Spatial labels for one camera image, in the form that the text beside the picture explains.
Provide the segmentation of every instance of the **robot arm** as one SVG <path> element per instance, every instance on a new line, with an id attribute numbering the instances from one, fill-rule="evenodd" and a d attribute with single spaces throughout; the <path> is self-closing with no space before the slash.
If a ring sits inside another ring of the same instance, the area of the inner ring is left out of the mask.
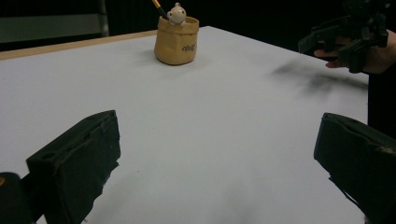
<path id="1" fill-rule="evenodd" d="M 337 36 L 350 37 L 351 42 L 339 49 L 338 60 L 349 64 L 350 73 L 359 73 L 365 64 L 368 48 L 384 48 L 388 42 L 386 11 L 390 0 L 355 0 L 343 4 L 346 15 L 325 21 L 311 29 L 311 34 L 299 43 L 300 53 L 312 49 L 319 40 L 325 42 L 326 51 L 334 50 Z"/>

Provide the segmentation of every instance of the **wooden table edge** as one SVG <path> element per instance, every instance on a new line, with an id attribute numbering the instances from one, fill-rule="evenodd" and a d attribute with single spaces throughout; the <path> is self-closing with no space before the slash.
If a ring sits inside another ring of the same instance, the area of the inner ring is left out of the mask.
<path id="1" fill-rule="evenodd" d="M 65 50 L 65 49 L 76 49 L 76 48 L 82 48 L 82 47 L 87 47 L 87 46 L 91 46 L 91 45 L 105 44 L 105 43 L 110 43 L 110 42 L 114 42 L 114 41 L 127 40 L 127 39 L 145 37 L 145 36 L 156 35 L 156 34 L 157 34 L 157 30 L 152 30 L 152 31 L 145 31 L 145 32 L 133 33 L 133 34 L 128 34 L 128 35 L 114 35 L 114 36 L 110 36 L 110 37 L 95 38 L 95 39 L 69 42 L 69 43 L 57 44 L 57 45 L 49 45 L 49 46 L 36 47 L 36 48 L 29 48 L 29 49 L 15 49 L 15 50 L 9 50 L 9 51 L 2 51 L 2 52 L 0 52 L 0 60 L 20 58 L 20 57 L 37 55 L 37 54 L 42 54 L 42 53 L 50 53 L 50 52 Z"/>

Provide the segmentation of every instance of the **white tabletop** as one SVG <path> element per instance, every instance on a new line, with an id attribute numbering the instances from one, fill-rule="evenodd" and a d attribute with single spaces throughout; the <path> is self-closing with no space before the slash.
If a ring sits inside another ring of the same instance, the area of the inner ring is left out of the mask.
<path id="1" fill-rule="evenodd" d="M 158 62 L 154 43 L 0 61 L 0 172 L 27 175 L 34 152 L 115 109 L 120 166 L 88 223 L 362 223 L 313 152 L 323 113 L 366 121 L 366 75 L 209 26 L 192 63 Z"/>

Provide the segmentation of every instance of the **black background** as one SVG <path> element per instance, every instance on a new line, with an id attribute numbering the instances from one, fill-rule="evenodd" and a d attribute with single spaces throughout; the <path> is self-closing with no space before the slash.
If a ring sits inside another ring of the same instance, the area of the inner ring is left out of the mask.
<path id="1" fill-rule="evenodd" d="M 165 11 L 175 0 L 159 0 Z M 345 15 L 343 0 L 326 1 L 224 1 L 178 0 L 188 16 L 200 21 L 200 26 L 213 26 L 257 39 L 281 48 L 297 51 L 298 40 L 308 35 L 312 26 Z M 396 6 L 388 13 L 388 28 L 395 30 Z M 110 35 L 157 29 L 159 12 L 151 0 L 106 0 Z M 96 13 L 96 0 L 0 0 L 0 16 L 38 16 L 55 14 Z M 17 49 L 67 42 L 96 36 L 80 36 L 45 42 L 3 46 Z"/>

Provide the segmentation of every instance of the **tan paper cup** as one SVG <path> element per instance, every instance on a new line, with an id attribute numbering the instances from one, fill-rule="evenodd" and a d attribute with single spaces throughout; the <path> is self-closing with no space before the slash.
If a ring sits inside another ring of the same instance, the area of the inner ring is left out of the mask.
<path id="1" fill-rule="evenodd" d="M 186 24 L 172 25 L 160 17 L 154 54 L 160 62 L 180 65 L 190 63 L 195 58 L 199 21 L 186 17 Z"/>

